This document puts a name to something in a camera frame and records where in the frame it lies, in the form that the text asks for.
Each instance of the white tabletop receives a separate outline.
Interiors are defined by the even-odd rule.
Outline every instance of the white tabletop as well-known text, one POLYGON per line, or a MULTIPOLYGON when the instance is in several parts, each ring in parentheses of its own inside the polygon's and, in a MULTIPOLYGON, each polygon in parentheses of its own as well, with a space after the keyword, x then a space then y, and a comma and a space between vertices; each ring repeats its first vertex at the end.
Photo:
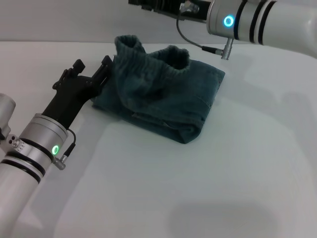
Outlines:
MULTIPOLYGON (((317 61, 250 45, 222 61, 179 47, 226 72, 201 136, 182 145, 88 102, 66 170, 50 168, 13 238, 317 237, 317 61)), ((91 76, 114 54, 113 44, 0 43, 12 132, 45 109, 76 59, 91 76)))

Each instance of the folded cloth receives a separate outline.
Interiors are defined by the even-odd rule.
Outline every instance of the folded cloth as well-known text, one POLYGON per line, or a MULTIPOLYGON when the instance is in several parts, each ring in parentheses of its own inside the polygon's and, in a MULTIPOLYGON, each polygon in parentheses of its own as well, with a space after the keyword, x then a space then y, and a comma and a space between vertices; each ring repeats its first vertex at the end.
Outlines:
POLYGON ((225 73, 175 46, 147 54, 136 36, 115 45, 112 77, 93 107, 180 143, 195 139, 225 73))

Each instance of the teal fabric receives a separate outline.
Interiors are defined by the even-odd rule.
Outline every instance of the teal fabric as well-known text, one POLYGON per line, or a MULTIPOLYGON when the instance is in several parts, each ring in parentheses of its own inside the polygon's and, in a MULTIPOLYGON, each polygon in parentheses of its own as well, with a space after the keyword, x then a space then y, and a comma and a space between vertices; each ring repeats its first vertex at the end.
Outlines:
POLYGON ((136 36, 115 45, 112 77, 93 107, 180 143, 194 140, 225 73, 175 46, 147 54, 136 36))

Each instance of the white background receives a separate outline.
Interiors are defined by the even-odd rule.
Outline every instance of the white background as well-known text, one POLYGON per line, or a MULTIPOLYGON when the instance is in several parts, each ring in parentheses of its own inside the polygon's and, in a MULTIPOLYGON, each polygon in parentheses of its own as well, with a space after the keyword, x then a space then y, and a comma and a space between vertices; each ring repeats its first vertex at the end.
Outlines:
MULTIPOLYGON (((87 103, 66 169, 51 167, 13 238, 317 237, 316 60, 236 45, 223 61, 178 46, 226 72, 199 138, 182 145, 87 103)), ((0 43, 12 132, 45 109, 65 68, 81 58, 92 75, 106 54, 113 44, 0 43)))
MULTIPOLYGON (((280 1, 317 7, 316 0, 280 1)), ((209 35, 204 24, 180 24, 198 43, 225 43, 209 35)), ((0 41, 112 43, 126 34, 137 35, 143 43, 184 43, 174 19, 141 10, 128 0, 0 0, 0 41)))

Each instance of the black stripe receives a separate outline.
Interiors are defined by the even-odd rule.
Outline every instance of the black stripe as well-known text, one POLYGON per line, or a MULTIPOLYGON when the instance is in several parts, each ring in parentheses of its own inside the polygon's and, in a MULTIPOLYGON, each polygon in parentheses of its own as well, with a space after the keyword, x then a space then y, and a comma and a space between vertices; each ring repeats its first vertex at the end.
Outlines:
POLYGON ((253 44, 255 43, 255 39, 254 39, 254 33, 255 33, 255 30, 256 30, 256 25, 257 25, 257 21, 258 21, 258 17, 259 17, 259 14, 263 8, 263 6, 265 5, 265 3, 267 2, 267 0, 262 0, 258 7, 257 7, 257 10, 256 12, 254 13, 254 16, 253 16, 253 19, 252 19, 252 22, 251 22, 251 27, 250 27, 250 42, 252 42, 253 44))
POLYGON ((45 169, 37 162, 35 162, 34 160, 31 160, 29 157, 25 156, 25 155, 22 155, 16 151, 11 151, 11 152, 8 152, 6 154, 6 156, 11 156, 11 157, 15 157, 15 158, 18 158, 20 160, 23 160, 23 161, 26 161, 28 162, 29 164, 31 164, 32 166, 34 166, 38 171, 41 172, 41 174, 44 176, 45 175, 45 169))
POLYGON ((30 176, 32 176, 38 183, 41 182, 40 176, 38 176, 36 173, 34 173, 32 170, 30 170, 28 167, 25 167, 22 164, 19 164, 17 162, 11 161, 11 160, 2 160, 1 164, 11 165, 14 166, 26 173, 28 173, 30 176))
POLYGON ((259 30, 259 44, 263 45, 263 33, 264 33, 264 28, 265 28, 265 24, 266 24, 266 20, 268 17, 269 12, 271 11, 273 5, 275 4, 275 1, 271 1, 268 5, 267 8, 264 11, 263 17, 262 17, 262 21, 260 24, 260 30, 259 30))
POLYGON ((241 18, 241 14, 242 11, 245 7, 245 5, 247 4, 247 0, 243 0, 242 3, 239 6, 237 15, 236 15, 236 20, 234 21, 234 27, 233 27, 233 34, 234 34, 234 38, 236 40, 239 40, 239 23, 240 23, 240 18, 241 18))
POLYGON ((29 139, 25 139, 25 138, 20 138, 20 140, 24 141, 25 143, 32 145, 33 147, 39 149, 40 151, 42 151, 44 154, 46 154, 50 159, 51 162, 53 163, 54 161, 54 156, 51 154, 50 151, 48 151, 48 149, 44 148, 42 145, 39 145, 38 143, 29 140, 29 139))

